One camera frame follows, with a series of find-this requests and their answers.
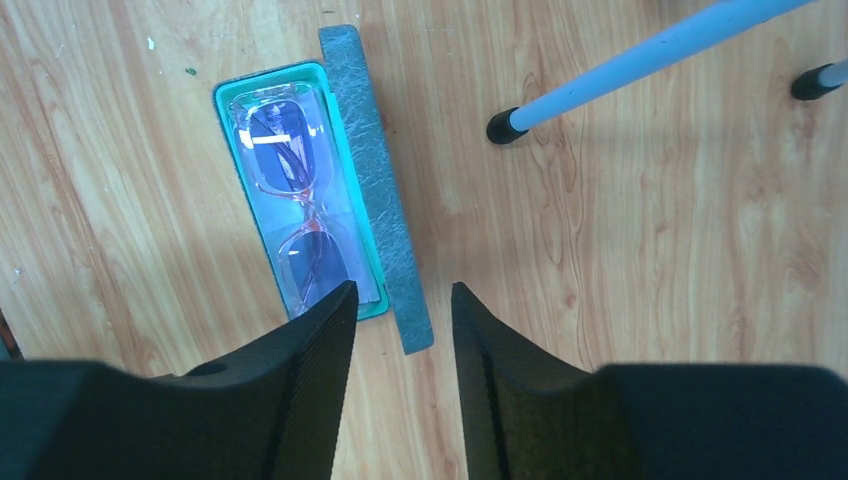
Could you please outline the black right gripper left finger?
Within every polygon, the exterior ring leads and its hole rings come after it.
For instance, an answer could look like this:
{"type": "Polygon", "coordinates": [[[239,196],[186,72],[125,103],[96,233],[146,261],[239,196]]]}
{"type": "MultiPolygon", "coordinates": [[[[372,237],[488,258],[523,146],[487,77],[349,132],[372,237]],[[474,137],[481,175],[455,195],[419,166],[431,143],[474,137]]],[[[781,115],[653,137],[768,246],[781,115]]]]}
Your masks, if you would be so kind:
{"type": "Polygon", "coordinates": [[[95,361],[1,365],[5,479],[327,479],[357,323],[341,283],[181,376],[95,361]]]}

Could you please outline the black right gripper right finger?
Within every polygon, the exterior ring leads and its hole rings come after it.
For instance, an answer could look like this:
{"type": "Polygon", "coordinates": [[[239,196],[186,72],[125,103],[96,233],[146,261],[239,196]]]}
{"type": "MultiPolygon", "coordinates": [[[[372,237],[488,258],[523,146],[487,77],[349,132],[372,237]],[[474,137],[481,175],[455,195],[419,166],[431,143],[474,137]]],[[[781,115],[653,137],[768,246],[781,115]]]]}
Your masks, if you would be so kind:
{"type": "Polygon", "coordinates": [[[568,364],[451,296],[472,479],[843,479],[847,384],[815,366],[568,364]]]}

